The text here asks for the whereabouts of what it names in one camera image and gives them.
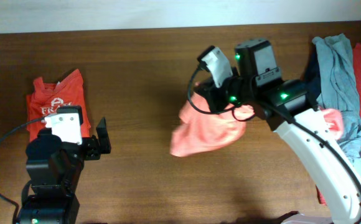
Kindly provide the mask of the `salmon pink t-shirt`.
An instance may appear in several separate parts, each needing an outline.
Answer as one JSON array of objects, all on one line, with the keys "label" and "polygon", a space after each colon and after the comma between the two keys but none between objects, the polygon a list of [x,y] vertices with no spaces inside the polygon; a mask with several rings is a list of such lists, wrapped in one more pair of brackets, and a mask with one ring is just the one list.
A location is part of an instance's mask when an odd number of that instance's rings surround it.
[{"label": "salmon pink t-shirt", "polygon": [[243,105],[235,112],[202,114],[186,102],[179,111],[180,125],[172,132],[170,153],[186,157],[229,146],[244,135],[245,120],[253,115],[250,105]]}]

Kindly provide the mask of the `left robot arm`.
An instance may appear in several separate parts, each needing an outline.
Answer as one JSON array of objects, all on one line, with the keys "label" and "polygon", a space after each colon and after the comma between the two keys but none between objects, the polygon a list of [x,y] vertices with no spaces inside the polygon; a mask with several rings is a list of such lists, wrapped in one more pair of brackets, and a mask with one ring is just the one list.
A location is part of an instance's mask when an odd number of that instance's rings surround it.
[{"label": "left robot arm", "polygon": [[80,208],[76,189],[85,161],[111,152],[102,118],[94,136],[84,138],[74,115],[51,116],[26,148],[30,181],[22,192],[17,223],[75,223]]}]

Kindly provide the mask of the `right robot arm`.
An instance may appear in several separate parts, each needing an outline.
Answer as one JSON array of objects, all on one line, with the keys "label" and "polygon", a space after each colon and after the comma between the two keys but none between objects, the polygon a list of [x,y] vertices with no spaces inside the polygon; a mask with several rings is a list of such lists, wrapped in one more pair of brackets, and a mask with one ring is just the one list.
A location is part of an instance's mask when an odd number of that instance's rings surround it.
[{"label": "right robot arm", "polygon": [[216,46],[198,57],[197,70],[210,78],[188,91],[205,98],[208,114],[234,112],[250,105],[257,118],[294,151],[330,210],[329,217],[292,211],[276,223],[361,223],[361,178],[330,134],[324,115],[301,80],[283,80],[273,48],[266,39],[235,47],[236,67]]}]

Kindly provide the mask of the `folded red t-shirt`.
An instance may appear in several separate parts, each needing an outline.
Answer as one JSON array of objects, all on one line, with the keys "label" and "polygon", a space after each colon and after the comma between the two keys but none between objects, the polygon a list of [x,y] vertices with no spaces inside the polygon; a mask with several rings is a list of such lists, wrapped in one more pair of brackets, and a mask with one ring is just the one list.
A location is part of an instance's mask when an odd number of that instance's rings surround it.
[{"label": "folded red t-shirt", "polygon": [[28,121],[53,114],[61,106],[81,106],[81,134],[84,138],[89,137],[91,125],[87,117],[83,77],[78,69],[57,83],[46,83],[42,77],[38,77],[33,81],[33,86],[34,92],[26,96]]}]

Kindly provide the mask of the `navy blue garment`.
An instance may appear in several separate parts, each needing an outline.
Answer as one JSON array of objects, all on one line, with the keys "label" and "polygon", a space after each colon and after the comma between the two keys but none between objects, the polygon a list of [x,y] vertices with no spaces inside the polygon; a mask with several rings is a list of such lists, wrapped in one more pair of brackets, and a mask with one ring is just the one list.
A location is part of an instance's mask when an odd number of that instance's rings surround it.
[{"label": "navy blue garment", "polygon": [[317,99],[321,94],[321,75],[316,49],[312,51],[309,57],[302,80],[306,84],[310,94]]}]

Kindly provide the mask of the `grey t-shirt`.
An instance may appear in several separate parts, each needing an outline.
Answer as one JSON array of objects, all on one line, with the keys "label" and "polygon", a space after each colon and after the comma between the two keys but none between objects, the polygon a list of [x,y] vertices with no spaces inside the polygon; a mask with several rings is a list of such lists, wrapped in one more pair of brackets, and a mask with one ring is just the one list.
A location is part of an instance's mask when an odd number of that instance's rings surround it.
[{"label": "grey t-shirt", "polygon": [[325,109],[336,109],[342,115],[344,130],[338,145],[361,176],[360,96],[353,65],[350,40],[344,34],[315,37],[321,79],[317,100]]}]

